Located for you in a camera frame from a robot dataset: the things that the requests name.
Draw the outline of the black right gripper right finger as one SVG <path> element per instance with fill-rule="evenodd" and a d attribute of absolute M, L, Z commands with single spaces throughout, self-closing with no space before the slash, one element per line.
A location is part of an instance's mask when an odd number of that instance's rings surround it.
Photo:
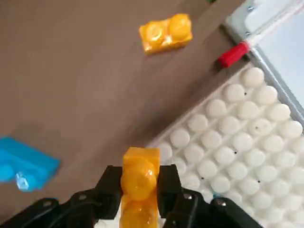
<path fill-rule="evenodd" d="M 225 197 L 207 203 L 200 192 L 181 186 L 176 165 L 160 167 L 158 210 L 164 228 L 260 228 L 239 205 Z"/>

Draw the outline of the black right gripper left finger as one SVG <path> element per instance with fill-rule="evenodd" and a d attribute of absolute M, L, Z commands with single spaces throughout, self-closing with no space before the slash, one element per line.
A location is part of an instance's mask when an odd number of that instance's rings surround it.
<path fill-rule="evenodd" d="M 106 167 L 97 185 L 79 191 L 65 203 L 42 198 L 4 221 L 2 228 L 92 228 L 98 220 L 113 220 L 118 212 L 122 189 L 122 167 Z"/>

